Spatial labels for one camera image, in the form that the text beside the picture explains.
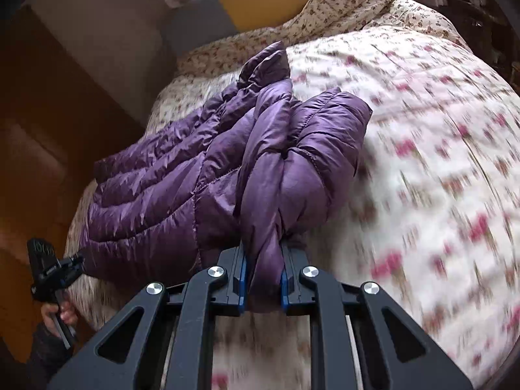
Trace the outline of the person left hand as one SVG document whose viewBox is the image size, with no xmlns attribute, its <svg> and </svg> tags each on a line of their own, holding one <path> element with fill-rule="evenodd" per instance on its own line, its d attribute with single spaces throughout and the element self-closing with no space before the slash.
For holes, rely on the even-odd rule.
<svg viewBox="0 0 520 390">
<path fill-rule="evenodd" d="M 78 322 L 75 307 L 69 300 L 64 300 L 60 305 L 44 303 L 41 306 L 41 317 L 47 330 L 55 337 L 60 337 L 60 333 L 54 318 L 60 317 L 65 325 L 72 328 L 75 328 Z"/>
</svg>

